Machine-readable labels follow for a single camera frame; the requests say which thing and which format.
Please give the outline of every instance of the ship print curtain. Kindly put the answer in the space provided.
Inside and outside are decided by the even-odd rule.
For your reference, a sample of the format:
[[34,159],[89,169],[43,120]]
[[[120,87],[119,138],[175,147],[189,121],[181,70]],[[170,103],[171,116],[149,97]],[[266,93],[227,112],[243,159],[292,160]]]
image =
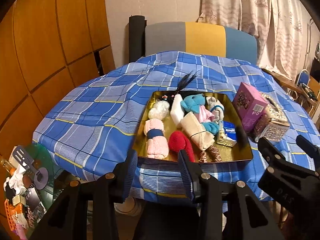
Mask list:
[[[301,6],[299,0],[202,0],[198,22],[249,33],[257,40],[257,65],[295,79],[302,44]],[[273,49],[265,52],[267,42]]]

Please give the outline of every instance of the beige wall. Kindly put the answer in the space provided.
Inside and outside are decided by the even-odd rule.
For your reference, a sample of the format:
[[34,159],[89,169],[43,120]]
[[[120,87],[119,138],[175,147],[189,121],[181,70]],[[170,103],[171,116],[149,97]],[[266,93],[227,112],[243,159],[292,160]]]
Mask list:
[[131,15],[143,15],[147,24],[169,21],[195,22],[201,0],[105,0],[108,26],[116,67],[128,63],[128,22]]

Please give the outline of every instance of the red heart plush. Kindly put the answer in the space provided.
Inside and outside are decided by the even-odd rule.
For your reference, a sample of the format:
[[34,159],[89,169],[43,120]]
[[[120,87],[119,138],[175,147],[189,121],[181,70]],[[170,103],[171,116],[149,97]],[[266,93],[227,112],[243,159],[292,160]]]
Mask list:
[[174,131],[168,141],[169,149],[175,153],[178,153],[180,150],[185,150],[191,162],[195,162],[195,155],[193,153],[192,145],[181,131]]

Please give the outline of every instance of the clutter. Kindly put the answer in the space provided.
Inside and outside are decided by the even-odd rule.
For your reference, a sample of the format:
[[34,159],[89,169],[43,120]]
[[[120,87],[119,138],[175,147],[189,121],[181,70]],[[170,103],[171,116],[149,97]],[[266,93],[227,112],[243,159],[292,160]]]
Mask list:
[[12,153],[14,152],[14,150],[16,149],[16,146],[12,149],[12,152],[10,154],[9,157],[9,163],[14,167],[14,168],[18,168],[19,163],[16,161],[16,159],[13,157]]
[[48,170],[44,167],[41,167],[37,170],[32,165],[34,163],[34,159],[21,145],[18,145],[15,148],[12,155],[21,166],[23,166],[26,170],[30,169],[35,174],[33,182],[37,189],[43,189],[47,185],[49,180]]
[[194,114],[199,114],[200,106],[204,105],[205,99],[203,94],[187,96],[181,101],[181,106],[187,113],[193,112]]
[[193,153],[192,145],[181,131],[174,131],[168,141],[169,149],[175,153],[178,153],[180,150],[185,150],[188,158],[191,162],[195,162],[195,155]]
[[149,119],[164,119],[169,113],[169,103],[167,101],[157,100],[153,107],[149,110],[148,117]]
[[214,115],[213,121],[222,121],[224,118],[224,106],[215,97],[206,97],[208,110]]
[[[162,120],[161,124],[163,124],[163,129],[165,131],[163,131],[161,135],[163,134],[167,139],[168,150],[170,149],[167,157],[165,157],[164,159],[156,159],[153,157],[148,158],[149,152],[146,145],[148,145],[149,139],[146,136],[145,124],[149,121],[148,113],[151,108],[150,106],[152,106],[152,104],[154,104],[154,102],[159,100],[161,97],[164,97],[167,100],[169,98],[170,101],[171,95],[174,93],[175,91],[167,90],[155,91],[150,97],[147,107],[145,108],[145,111],[142,115],[140,126],[137,130],[137,135],[132,145],[132,148],[138,152],[138,156],[144,157],[140,159],[141,163],[161,164],[163,161],[176,162],[177,152],[183,148],[185,148],[185,150],[188,152],[188,147],[190,149],[192,148],[193,156],[196,162],[248,162],[252,159],[252,151],[247,139],[246,132],[244,131],[241,119],[237,114],[232,101],[230,101],[230,99],[228,98],[228,95],[205,91],[191,91],[190,89],[180,91],[180,93],[175,94],[173,98],[173,101],[176,101],[175,103],[180,101],[181,116],[178,119],[182,118],[180,121],[181,127],[177,125],[179,121],[173,121],[173,111],[175,109],[175,103],[173,102],[171,106],[172,113],[170,113],[170,116]],[[185,106],[186,110],[189,111],[185,112],[184,117],[182,117],[184,112],[183,106]],[[209,107],[211,107],[211,109],[215,107],[215,109],[210,112],[209,110],[211,109],[209,109]],[[234,124],[234,126],[237,127],[236,135],[238,141],[234,142],[231,140],[232,145],[236,143],[234,147],[217,144],[215,142],[215,140],[217,140],[219,137],[218,130],[220,128],[220,120],[213,120],[215,120],[215,118],[222,119],[222,114],[223,120],[231,122],[232,124]],[[223,172],[228,172],[227,165],[219,165],[219,168],[221,168]]]
[[14,188],[10,188],[9,186],[9,180],[8,182],[5,182],[5,197],[6,199],[9,200],[9,203],[12,204],[12,198],[16,195],[16,191]]
[[8,221],[10,230],[11,231],[16,230],[16,228],[17,228],[16,223],[14,222],[14,220],[11,217],[11,211],[14,209],[14,207],[11,204],[9,204],[8,199],[6,199],[4,201],[4,209],[5,209],[5,214],[7,215],[7,221]]
[[181,120],[182,129],[201,150],[199,162],[207,162],[205,150],[214,143],[214,135],[205,130],[192,112]]
[[195,114],[196,118],[198,119],[199,123],[201,123],[204,128],[212,133],[213,135],[216,135],[219,131],[219,125],[214,120],[214,115],[209,112],[205,106],[199,107],[199,114]]
[[237,143],[236,127],[231,122],[220,121],[217,143],[233,147]]
[[288,131],[290,125],[277,102],[267,94],[261,93],[261,95],[266,99],[268,105],[254,127],[254,140],[258,142],[261,137],[266,137],[271,143],[276,144]]
[[233,105],[242,119],[242,125],[246,132],[252,131],[267,104],[255,87],[241,82]]
[[12,198],[12,205],[14,207],[16,207],[19,203],[21,203],[22,205],[26,205],[26,199],[25,197],[21,196],[21,195],[16,195]]
[[30,177],[28,175],[24,174],[22,177],[22,183],[25,188],[28,188],[31,186],[32,180],[30,179]]
[[212,162],[221,162],[222,161],[220,151],[219,151],[219,149],[217,147],[211,145],[208,148],[208,150],[211,153]]
[[205,108],[204,104],[205,99],[203,94],[187,96],[181,101],[181,106],[185,111],[193,112],[199,123],[203,124],[208,132],[215,135],[219,131],[219,126],[213,122],[214,115]]
[[20,240],[27,240],[26,234],[24,233],[23,227],[20,224],[16,224],[17,234],[20,237]]
[[19,203],[16,207],[11,209],[11,217],[16,224],[22,225],[23,228],[28,229],[29,225],[24,217],[25,207],[22,203]]
[[26,192],[23,194],[26,198],[26,203],[32,211],[33,215],[37,222],[43,218],[44,214],[47,212],[43,203],[40,200],[39,194],[35,188],[35,185],[32,184]]
[[16,191],[16,195],[19,195],[20,193],[23,193],[26,190],[22,182],[23,174],[25,172],[25,168],[19,165],[13,173],[13,176],[9,179],[8,184],[10,188],[14,188],[14,190]]
[[6,171],[9,172],[11,176],[15,171],[15,168],[2,156],[0,156],[0,166],[6,169]]
[[164,124],[159,119],[150,119],[144,126],[144,134],[147,136],[148,158],[164,159],[169,154],[168,142],[164,137]]
[[27,218],[28,218],[28,224],[31,228],[35,228],[35,221],[36,218],[34,216],[34,214],[32,213],[31,209],[28,207],[28,211],[27,211]]
[[7,177],[6,179],[5,179],[5,181],[4,181],[4,183],[3,183],[3,190],[5,191],[5,188],[7,187],[7,184],[8,184],[8,182],[9,182],[9,177]]
[[177,85],[177,89],[175,91],[173,91],[173,93],[170,96],[162,95],[159,99],[167,101],[171,107],[173,104],[175,95],[177,95],[181,90],[183,90],[185,87],[187,87],[187,85],[190,84],[197,77],[196,73],[193,75],[191,73],[192,72],[183,76],[183,78],[179,81],[179,83]]
[[170,116],[174,122],[174,124],[177,126],[177,128],[181,127],[180,121],[184,117],[184,111],[181,106],[181,102],[183,101],[182,96],[180,94],[176,94],[173,99]]

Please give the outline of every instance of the white sponge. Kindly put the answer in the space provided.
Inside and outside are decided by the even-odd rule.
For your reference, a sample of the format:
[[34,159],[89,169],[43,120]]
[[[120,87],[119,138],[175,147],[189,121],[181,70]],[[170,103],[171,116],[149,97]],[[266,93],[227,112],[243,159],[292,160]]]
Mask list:
[[180,121],[184,117],[184,110],[181,106],[182,100],[183,100],[182,96],[180,94],[176,94],[174,96],[172,107],[171,107],[171,112],[170,112],[170,116],[171,116],[173,122],[175,123],[175,125],[177,126],[177,128],[181,127]]

